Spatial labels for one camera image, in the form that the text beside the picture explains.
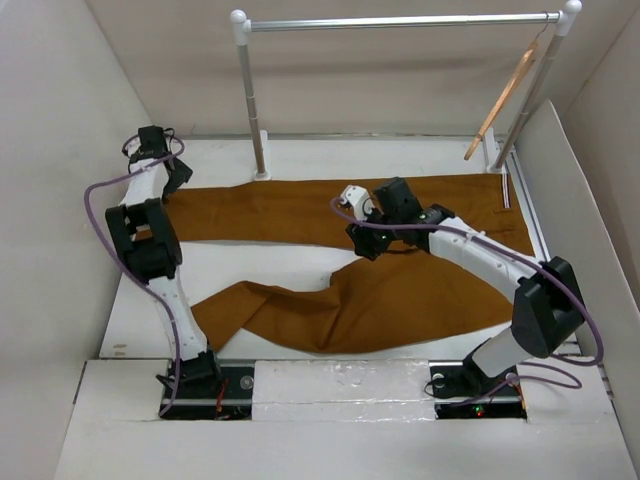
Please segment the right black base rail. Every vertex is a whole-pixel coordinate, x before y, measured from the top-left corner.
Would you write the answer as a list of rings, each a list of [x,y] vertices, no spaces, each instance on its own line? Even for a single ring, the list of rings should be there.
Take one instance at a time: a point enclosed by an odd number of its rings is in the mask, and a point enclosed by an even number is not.
[[[437,420],[481,420],[527,418],[518,386],[507,384],[517,374],[515,366],[495,378],[474,384],[463,377],[461,361],[429,363],[424,393],[433,399]]]

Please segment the brown trousers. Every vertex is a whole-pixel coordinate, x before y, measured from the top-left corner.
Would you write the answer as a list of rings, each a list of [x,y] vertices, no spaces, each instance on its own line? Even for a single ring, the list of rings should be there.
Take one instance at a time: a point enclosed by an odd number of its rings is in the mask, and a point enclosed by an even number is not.
[[[182,241],[266,241],[351,249],[330,201],[342,180],[265,181],[182,189],[165,209]],[[235,283],[195,304],[209,343],[240,330],[311,353],[359,354],[466,334],[510,320],[497,290],[462,268],[400,248],[335,271],[325,289]]]

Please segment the aluminium side rail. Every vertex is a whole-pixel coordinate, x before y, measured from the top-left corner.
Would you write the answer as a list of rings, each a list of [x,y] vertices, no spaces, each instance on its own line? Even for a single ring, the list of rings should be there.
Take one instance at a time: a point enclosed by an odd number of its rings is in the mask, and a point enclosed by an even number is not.
[[[511,176],[519,207],[527,226],[530,242],[534,250],[534,256],[541,260],[549,260],[549,250],[545,242],[542,228],[538,221],[532,197],[524,178],[523,170],[520,166],[519,159],[514,148],[512,148],[509,153],[509,157],[506,161],[506,167]]]

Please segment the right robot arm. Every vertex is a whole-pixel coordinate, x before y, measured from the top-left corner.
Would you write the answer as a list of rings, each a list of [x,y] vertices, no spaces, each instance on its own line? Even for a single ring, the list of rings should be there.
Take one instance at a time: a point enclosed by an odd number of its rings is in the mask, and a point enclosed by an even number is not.
[[[393,178],[368,192],[347,186],[333,203],[353,213],[346,232],[355,253],[375,260],[394,242],[449,261],[497,290],[512,306],[511,323],[472,350],[461,367],[435,373],[428,395],[464,402],[514,383],[513,367],[548,358],[585,322],[585,306],[572,266],[548,262],[508,248],[467,225],[453,211],[423,207],[406,180]]]

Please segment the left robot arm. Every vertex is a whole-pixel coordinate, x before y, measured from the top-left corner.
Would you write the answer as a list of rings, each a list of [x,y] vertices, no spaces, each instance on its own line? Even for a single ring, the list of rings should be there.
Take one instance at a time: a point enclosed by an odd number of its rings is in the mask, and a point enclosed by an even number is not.
[[[215,396],[223,373],[188,304],[180,278],[182,250],[165,209],[190,169],[177,158],[161,163],[170,153],[165,145],[132,140],[123,152],[134,177],[120,204],[105,211],[105,220],[119,261],[151,294],[174,357],[158,380],[181,398]]]

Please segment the wooden clothes hanger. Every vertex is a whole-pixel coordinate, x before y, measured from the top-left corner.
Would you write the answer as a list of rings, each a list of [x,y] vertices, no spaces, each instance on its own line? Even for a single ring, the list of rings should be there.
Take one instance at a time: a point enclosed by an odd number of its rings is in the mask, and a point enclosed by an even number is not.
[[[472,140],[470,146],[468,147],[464,160],[468,161],[472,155],[475,153],[479,144],[483,141],[483,138],[489,128],[493,125],[494,121],[504,108],[504,106],[508,103],[510,98],[513,96],[514,92],[518,89],[519,85],[526,78],[529,71],[531,70],[534,62],[535,62],[535,54],[539,45],[539,37],[545,31],[543,28],[532,40],[529,46],[524,51],[522,57],[519,60],[515,70],[513,71],[511,77],[503,88],[501,94],[498,99],[490,109],[487,117],[484,122],[480,126],[478,132],[476,133],[474,139]]]

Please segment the white and silver clothes rack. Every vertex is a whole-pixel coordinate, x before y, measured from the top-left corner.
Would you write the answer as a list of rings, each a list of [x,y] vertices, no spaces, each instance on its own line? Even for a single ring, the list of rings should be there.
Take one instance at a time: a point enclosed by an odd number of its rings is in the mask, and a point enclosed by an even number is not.
[[[552,10],[537,1],[492,2],[487,14],[393,16],[376,3],[342,3],[336,18],[263,4],[257,18],[230,14],[246,101],[255,173],[271,176],[271,137],[398,138],[445,135],[459,170],[506,171],[506,161],[537,106],[547,74],[583,5]],[[468,160],[464,155],[515,70],[543,29],[535,62]]]

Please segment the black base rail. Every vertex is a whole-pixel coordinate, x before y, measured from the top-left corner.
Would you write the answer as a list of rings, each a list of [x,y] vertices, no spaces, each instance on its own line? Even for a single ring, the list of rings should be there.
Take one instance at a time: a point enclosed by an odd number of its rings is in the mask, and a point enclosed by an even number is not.
[[[518,386],[507,384],[517,374],[515,366],[495,378],[474,384],[463,377],[461,361],[429,363],[424,393],[433,399],[437,420],[481,420],[527,418]]]
[[[181,382],[174,400],[171,380],[157,375],[163,387],[159,417],[180,421],[244,421],[252,418],[254,362],[224,361],[222,379]]]

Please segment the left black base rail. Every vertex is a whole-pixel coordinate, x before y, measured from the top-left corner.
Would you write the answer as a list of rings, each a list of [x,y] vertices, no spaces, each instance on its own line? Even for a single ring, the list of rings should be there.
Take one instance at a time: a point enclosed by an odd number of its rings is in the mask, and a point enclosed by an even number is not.
[[[224,361],[222,379],[181,382],[174,400],[171,380],[157,375],[163,387],[159,417],[180,421],[244,421],[252,418],[254,362]]]

